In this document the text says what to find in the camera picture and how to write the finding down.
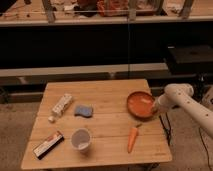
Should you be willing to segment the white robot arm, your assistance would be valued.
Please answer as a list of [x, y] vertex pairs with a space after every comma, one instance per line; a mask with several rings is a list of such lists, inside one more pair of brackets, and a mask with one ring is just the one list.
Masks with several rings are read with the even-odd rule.
[[213, 111], [195, 101], [190, 84], [168, 84], [152, 106], [153, 114], [168, 112], [174, 106], [181, 107], [213, 139]]

